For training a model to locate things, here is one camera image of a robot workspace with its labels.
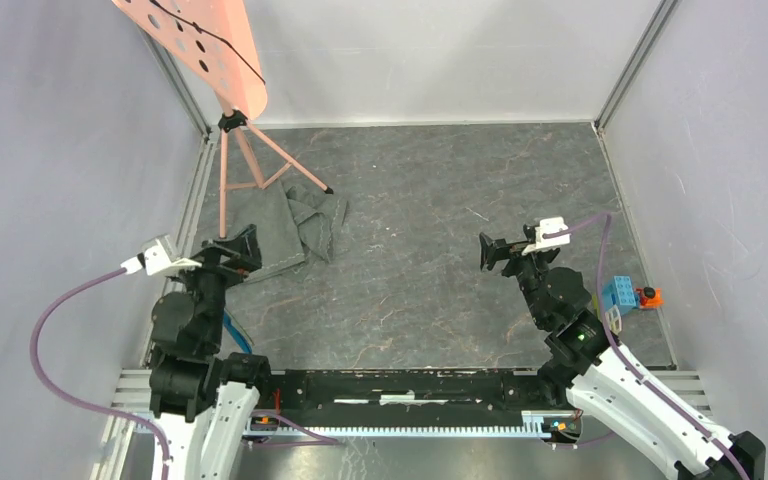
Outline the grey cloth napkin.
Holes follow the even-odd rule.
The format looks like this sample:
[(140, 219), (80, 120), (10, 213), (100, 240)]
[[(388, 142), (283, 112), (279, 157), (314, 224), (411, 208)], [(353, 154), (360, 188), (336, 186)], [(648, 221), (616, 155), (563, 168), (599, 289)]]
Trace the grey cloth napkin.
[(332, 263), (348, 209), (347, 198), (296, 181), (278, 180), (265, 190), (232, 194), (229, 231), (255, 225), (262, 254), (262, 267), (248, 280), (282, 274), (301, 280), (313, 263)]

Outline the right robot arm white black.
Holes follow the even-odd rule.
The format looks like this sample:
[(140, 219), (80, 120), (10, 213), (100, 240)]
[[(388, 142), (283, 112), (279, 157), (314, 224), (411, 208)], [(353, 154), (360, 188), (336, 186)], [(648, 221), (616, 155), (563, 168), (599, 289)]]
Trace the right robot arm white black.
[(554, 265), (570, 241), (560, 217), (523, 228), (519, 242), (479, 235), (480, 267), (504, 262), (516, 280), (551, 357), (539, 369), (537, 392), (551, 408), (595, 417), (643, 454), (668, 479), (761, 479), (765, 444), (733, 433), (691, 406), (652, 375), (592, 309), (580, 272)]

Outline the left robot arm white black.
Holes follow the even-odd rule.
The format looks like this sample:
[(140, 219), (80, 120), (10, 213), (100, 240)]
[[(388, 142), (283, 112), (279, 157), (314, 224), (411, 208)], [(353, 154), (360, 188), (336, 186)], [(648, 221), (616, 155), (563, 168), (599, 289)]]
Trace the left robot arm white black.
[(225, 328), (226, 291), (262, 267), (257, 228), (250, 224), (230, 239), (208, 240), (194, 257), (183, 257), (167, 236), (144, 246), (140, 256), (149, 276), (183, 286), (162, 296), (152, 310), (149, 408), (164, 436), (158, 440), (156, 479), (184, 471), (172, 453), (171, 425), (194, 424), (216, 404), (221, 374), (218, 358)]

